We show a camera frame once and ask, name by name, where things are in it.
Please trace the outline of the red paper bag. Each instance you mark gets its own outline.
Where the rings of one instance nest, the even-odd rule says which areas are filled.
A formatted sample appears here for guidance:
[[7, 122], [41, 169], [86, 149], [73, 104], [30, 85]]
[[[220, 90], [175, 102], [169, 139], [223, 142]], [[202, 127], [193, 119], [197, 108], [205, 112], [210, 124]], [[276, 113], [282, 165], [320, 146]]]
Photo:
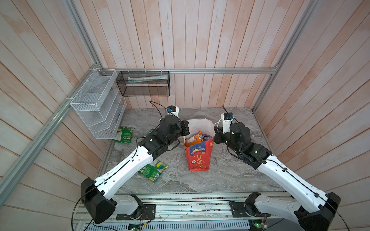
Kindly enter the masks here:
[[[214, 124], [208, 119], [190, 119], [189, 120], [190, 134], [184, 137], [190, 138], [201, 130], [202, 135], [215, 136]], [[207, 171], [210, 167], [212, 150], [214, 147], [214, 139], [212, 141], [203, 141], [191, 147], [185, 146], [186, 159], [190, 171]]]

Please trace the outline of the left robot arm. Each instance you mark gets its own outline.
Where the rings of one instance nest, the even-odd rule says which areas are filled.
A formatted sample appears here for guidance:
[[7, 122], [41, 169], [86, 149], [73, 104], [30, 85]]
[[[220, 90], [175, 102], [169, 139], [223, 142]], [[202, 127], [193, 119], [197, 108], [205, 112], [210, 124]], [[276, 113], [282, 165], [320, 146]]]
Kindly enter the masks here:
[[127, 215], [138, 219], [143, 215], [143, 203], [136, 195], [123, 199], [115, 196], [134, 174], [169, 150], [169, 146], [188, 136], [189, 122], [177, 116], [167, 115], [159, 125], [142, 138], [136, 149], [109, 172], [81, 183], [81, 199], [95, 224], [100, 224], [112, 215]]

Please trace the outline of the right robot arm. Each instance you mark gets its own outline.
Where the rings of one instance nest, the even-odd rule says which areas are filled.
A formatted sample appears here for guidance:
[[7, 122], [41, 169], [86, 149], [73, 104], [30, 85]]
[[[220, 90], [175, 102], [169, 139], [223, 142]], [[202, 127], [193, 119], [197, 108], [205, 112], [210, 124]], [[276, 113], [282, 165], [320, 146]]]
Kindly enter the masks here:
[[216, 144], [224, 143], [232, 149], [232, 156], [273, 179], [296, 200], [287, 202], [252, 192], [243, 205], [229, 202], [232, 210], [249, 217], [275, 215], [299, 224], [305, 231], [329, 229], [341, 202], [337, 194], [325, 193], [309, 184], [263, 145], [252, 142], [250, 130], [243, 123], [227, 120], [222, 126], [215, 126], [214, 131]]

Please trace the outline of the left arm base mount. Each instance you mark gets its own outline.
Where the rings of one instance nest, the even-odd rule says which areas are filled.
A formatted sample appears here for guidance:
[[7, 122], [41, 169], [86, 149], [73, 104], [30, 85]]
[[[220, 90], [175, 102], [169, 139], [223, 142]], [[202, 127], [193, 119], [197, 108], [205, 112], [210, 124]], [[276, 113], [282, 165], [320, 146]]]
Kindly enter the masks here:
[[116, 220], [155, 219], [156, 205], [144, 204], [135, 194], [125, 195], [123, 198], [116, 196], [118, 204], [114, 214]]

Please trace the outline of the orange candy bag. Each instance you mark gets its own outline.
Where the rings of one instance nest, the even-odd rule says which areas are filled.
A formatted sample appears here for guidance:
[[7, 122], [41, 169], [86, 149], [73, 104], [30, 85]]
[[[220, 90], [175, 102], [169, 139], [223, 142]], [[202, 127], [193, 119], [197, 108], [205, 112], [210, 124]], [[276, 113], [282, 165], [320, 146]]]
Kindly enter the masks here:
[[201, 130], [199, 130], [198, 133], [195, 134], [194, 136], [185, 139], [185, 146], [191, 147], [201, 142], [203, 142], [203, 135], [202, 135]]

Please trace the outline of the green candy bag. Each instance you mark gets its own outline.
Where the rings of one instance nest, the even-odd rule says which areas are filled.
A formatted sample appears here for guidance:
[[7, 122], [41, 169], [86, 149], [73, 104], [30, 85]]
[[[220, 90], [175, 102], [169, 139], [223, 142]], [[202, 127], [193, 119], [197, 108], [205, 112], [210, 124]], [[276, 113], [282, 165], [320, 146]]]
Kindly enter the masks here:
[[135, 128], [119, 127], [116, 133], [115, 142], [117, 143], [131, 143]]
[[141, 168], [138, 173], [146, 177], [152, 182], [156, 182], [160, 177], [164, 170], [166, 170], [168, 164], [155, 160], [150, 164], [147, 164], [143, 168]]

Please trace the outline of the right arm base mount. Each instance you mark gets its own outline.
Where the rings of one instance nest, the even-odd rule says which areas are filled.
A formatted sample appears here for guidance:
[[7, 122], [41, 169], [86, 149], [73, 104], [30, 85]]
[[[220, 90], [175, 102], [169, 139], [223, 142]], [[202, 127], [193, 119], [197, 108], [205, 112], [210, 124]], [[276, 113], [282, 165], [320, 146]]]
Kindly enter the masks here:
[[261, 193], [252, 192], [244, 202], [229, 201], [232, 216], [234, 218], [269, 217], [270, 214], [261, 213], [255, 206], [256, 199]]

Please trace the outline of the purple candy bag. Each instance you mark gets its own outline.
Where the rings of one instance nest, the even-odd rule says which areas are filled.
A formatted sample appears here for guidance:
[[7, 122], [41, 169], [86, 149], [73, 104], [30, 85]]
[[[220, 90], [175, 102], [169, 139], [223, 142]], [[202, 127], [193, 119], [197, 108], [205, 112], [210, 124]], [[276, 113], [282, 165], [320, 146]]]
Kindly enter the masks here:
[[212, 141], [214, 139], [213, 136], [206, 135], [206, 134], [204, 134], [202, 138], [203, 138], [203, 141]]

